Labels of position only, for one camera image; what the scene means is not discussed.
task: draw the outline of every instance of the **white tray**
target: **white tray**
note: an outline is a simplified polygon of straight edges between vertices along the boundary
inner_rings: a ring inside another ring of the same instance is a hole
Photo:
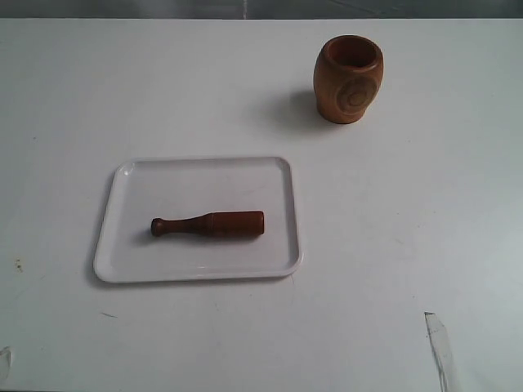
[[[249,240],[150,234],[155,217],[262,210]],[[115,173],[94,259],[106,282],[134,283],[291,274],[302,258],[291,169],[282,158],[135,159]]]

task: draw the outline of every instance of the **white table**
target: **white table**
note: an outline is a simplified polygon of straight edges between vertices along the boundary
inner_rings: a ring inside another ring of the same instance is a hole
[[[311,78],[344,33],[386,66],[339,127]],[[434,311],[464,391],[521,390],[522,38],[523,20],[1,20],[0,388],[436,392]],[[121,162],[251,154],[293,165],[293,278],[94,277]]]

